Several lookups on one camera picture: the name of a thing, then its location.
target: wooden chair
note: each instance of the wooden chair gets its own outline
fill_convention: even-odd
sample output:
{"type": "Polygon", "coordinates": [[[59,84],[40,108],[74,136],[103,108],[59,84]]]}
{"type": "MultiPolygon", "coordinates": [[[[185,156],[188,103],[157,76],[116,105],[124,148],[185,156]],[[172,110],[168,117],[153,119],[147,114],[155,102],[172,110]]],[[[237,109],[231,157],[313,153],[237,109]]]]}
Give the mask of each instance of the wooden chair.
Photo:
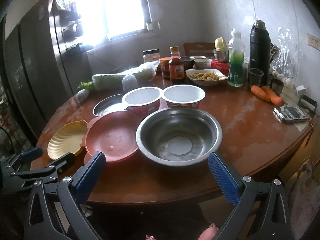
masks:
{"type": "Polygon", "coordinates": [[[193,42],[183,44],[186,56],[206,56],[214,57],[213,50],[216,48],[214,43],[193,42]]]}

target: yellow shell-shaped plate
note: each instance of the yellow shell-shaped plate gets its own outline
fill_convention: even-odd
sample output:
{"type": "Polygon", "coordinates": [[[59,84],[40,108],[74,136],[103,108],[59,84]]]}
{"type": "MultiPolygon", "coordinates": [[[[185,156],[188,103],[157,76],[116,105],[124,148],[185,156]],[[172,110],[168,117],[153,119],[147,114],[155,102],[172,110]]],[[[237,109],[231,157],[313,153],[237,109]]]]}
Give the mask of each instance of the yellow shell-shaped plate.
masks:
{"type": "Polygon", "coordinates": [[[88,131],[87,124],[85,120],[75,121],[57,131],[48,144],[49,157],[56,160],[68,152],[77,156],[83,150],[80,143],[88,131]]]}

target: electrical outlet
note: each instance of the electrical outlet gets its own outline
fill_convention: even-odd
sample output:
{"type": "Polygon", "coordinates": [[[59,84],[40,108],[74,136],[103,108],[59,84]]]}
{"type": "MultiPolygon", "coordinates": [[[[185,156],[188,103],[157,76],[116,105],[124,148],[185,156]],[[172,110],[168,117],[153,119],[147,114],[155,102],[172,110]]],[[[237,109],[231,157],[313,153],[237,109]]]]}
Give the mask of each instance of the electrical outlet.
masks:
{"type": "Polygon", "coordinates": [[[320,50],[320,39],[308,33],[308,45],[320,50]]]}

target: blue gripper pad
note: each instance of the blue gripper pad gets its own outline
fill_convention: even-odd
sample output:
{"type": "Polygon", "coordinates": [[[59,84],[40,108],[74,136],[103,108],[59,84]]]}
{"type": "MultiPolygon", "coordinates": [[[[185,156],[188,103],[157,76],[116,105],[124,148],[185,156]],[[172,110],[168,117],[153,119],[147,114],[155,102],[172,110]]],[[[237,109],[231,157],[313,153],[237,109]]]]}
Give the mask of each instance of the blue gripper pad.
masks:
{"type": "Polygon", "coordinates": [[[226,200],[236,207],[240,201],[238,185],[214,153],[209,155],[208,164],[226,200]]]}
{"type": "Polygon", "coordinates": [[[24,152],[19,157],[19,162],[21,164],[31,163],[32,161],[40,158],[43,155],[43,150],[41,147],[33,148],[27,152],[24,152]]]}
{"type": "Polygon", "coordinates": [[[88,200],[105,166],[105,155],[101,152],[96,152],[85,166],[81,166],[76,171],[71,185],[75,188],[75,203],[77,205],[83,204],[88,200]]]}

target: green liquid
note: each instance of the green liquid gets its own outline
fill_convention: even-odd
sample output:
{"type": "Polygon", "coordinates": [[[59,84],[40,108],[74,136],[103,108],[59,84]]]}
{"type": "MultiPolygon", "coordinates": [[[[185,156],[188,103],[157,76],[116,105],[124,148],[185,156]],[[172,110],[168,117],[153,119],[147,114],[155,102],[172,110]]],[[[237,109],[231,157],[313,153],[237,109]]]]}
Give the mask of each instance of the green liquid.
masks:
{"type": "Polygon", "coordinates": [[[233,51],[230,54],[230,69],[228,75],[228,84],[234,87],[241,87],[243,85],[243,59],[242,51],[233,51]]]}

